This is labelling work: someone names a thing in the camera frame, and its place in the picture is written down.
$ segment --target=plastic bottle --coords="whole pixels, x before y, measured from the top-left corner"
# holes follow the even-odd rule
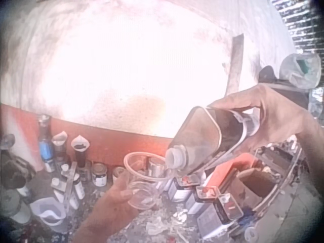
[[[81,178],[78,173],[74,175],[73,185],[77,194],[77,197],[82,200],[85,197],[85,190],[82,186]]]
[[[195,107],[171,141],[166,164],[177,177],[207,170],[226,162],[258,128],[259,120],[254,115]]]

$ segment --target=white wall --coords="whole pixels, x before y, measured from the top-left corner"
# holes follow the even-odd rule
[[[233,35],[243,32],[255,57],[241,89],[255,84],[256,66],[278,71],[295,51],[266,0],[172,2],[21,2],[3,22],[2,102],[173,137],[193,106],[224,96]]]

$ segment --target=clear plastic cup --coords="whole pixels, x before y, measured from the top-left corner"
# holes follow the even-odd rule
[[[129,204],[140,210],[153,207],[168,180],[174,176],[165,158],[153,153],[129,153],[124,158],[124,165],[131,174],[128,189],[134,194]]]

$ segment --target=red wall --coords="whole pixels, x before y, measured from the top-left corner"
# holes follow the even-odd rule
[[[3,124],[9,113],[19,124],[29,145],[33,157],[41,159],[38,151],[38,123],[37,115],[7,105],[1,105]],[[67,153],[74,159],[71,141],[81,135],[90,142],[87,150],[89,160],[104,162],[108,165],[122,165],[127,153],[134,151],[151,152],[164,156],[171,139],[134,133],[119,132],[108,129],[95,128],[68,121],[52,118],[52,135],[62,131],[68,134]]]

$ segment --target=small jar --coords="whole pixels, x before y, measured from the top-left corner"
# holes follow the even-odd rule
[[[50,159],[44,159],[43,160],[44,164],[45,164],[45,169],[48,173],[52,173],[55,171],[55,162],[54,159],[50,158]]]
[[[91,167],[92,182],[95,186],[102,187],[107,184],[107,167],[102,163],[94,163]]]

